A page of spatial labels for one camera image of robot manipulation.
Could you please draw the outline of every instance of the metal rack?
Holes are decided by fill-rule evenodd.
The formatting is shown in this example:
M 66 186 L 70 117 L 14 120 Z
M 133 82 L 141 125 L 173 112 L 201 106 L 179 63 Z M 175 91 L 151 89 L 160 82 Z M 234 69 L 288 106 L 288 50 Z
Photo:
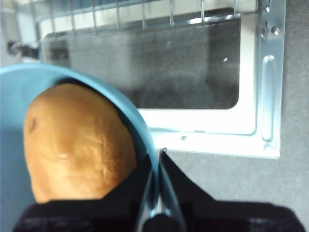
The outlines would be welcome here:
M 174 12 L 175 8 L 175 0 L 168 0 L 169 2 L 169 15 L 167 16 L 169 19 L 165 23 L 152 24 L 148 25 L 147 21 L 149 20 L 146 17 L 146 5 L 152 4 L 153 2 L 163 2 L 162 0 L 114 0 L 114 1 L 105 1 L 106 4 L 101 4 L 102 1 L 89 0 L 84 1 L 88 2 L 86 7 L 75 6 L 78 1 L 68 0 L 68 1 L 57 1 L 57 0 L 20 0 L 13 1 L 12 5 L 8 8 L 7 6 L 2 6 L 1 12 L 14 12 L 17 17 L 17 23 L 19 24 L 19 33 L 23 34 L 22 31 L 26 30 L 27 33 L 31 34 L 28 38 L 23 38 L 21 36 L 21 41 L 16 41 L 15 43 L 10 43 L 9 48 L 14 48 L 14 52 L 16 51 L 24 51 L 26 49 L 26 45 L 30 47 L 39 47 L 40 42 L 42 40 L 49 39 L 48 35 L 54 35 L 53 40 L 65 39 L 65 38 L 75 38 L 80 35 L 89 35 L 93 34 L 95 36 L 99 35 L 99 33 L 104 33 L 107 31 L 115 31 L 115 30 L 124 30 L 124 29 L 157 29 L 163 27 L 177 27 L 177 26 L 185 26 L 190 24 L 210 24 L 216 22 L 222 22 L 224 20 L 230 20 L 235 18 L 240 18 L 243 15 L 252 15 L 256 14 L 257 11 L 239 11 L 239 1 L 240 0 L 232 0 L 232 6 L 229 6 L 231 9 L 229 12 L 216 14 L 209 11 L 210 15 L 207 14 L 206 5 L 208 1 L 200 0 L 200 10 L 199 15 L 192 18 L 192 15 L 187 15 L 187 17 L 182 16 L 180 21 L 176 21 L 175 17 L 177 15 Z M 44 8 L 44 13 L 41 12 L 40 9 L 37 9 L 36 4 L 41 8 Z M 132 23 L 129 26 L 124 27 L 124 22 L 121 21 L 121 13 L 120 9 L 123 7 L 141 5 L 140 8 L 140 22 Z M 104 10 L 115 9 L 116 11 L 116 26 L 115 27 L 106 27 L 102 26 L 102 22 L 98 18 L 98 14 Z M 84 29 L 78 29 L 76 27 L 76 17 L 81 15 L 90 15 L 91 17 L 87 17 L 87 25 Z M 70 21 L 66 21 L 66 23 L 70 24 L 69 28 L 65 30 L 58 30 L 56 26 L 56 20 L 59 18 L 68 17 Z M 48 31 L 42 31 L 41 23 L 43 21 L 50 22 L 50 28 Z M 5 34 L 9 28 L 5 22 L 2 24 L 2 28 Z

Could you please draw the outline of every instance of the gray surface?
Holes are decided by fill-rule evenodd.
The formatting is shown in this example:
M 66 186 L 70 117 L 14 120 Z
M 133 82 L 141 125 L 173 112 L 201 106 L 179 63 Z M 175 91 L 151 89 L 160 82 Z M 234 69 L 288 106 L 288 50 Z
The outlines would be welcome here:
M 250 159 L 170 153 L 218 200 L 271 202 L 294 210 L 309 231 L 309 1 L 288 0 L 281 158 Z

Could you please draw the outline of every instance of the potato eye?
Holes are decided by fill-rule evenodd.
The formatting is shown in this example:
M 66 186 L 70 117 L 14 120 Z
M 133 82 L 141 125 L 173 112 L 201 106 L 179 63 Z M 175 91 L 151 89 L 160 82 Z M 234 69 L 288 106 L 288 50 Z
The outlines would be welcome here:
M 32 132 L 34 130 L 34 128 L 36 127 L 37 125 L 37 118 L 33 118 L 32 121 L 31 121 L 31 125 L 30 125 L 30 132 Z

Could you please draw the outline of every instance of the blue bowl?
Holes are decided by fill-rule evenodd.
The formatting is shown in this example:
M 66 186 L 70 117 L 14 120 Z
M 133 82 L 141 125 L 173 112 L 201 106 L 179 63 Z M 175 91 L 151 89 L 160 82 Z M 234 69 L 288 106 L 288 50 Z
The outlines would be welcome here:
M 11 231 L 20 214 L 35 203 L 23 148 L 23 124 L 30 103 L 41 92 L 73 78 L 100 92 L 117 108 L 129 129 L 138 161 L 149 155 L 157 174 L 151 134 L 134 104 L 117 89 L 90 75 L 45 64 L 18 64 L 0 71 L 1 229 Z

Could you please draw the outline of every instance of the potato skin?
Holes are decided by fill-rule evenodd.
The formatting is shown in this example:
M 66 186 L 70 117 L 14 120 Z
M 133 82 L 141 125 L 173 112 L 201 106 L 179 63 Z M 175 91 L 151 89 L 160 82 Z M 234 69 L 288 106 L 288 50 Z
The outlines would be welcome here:
M 38 203 L 100 199 L 137 165 L 132 137 L 115 106 L 75 84 L 52 87 L 31 103 L 24 149 Z

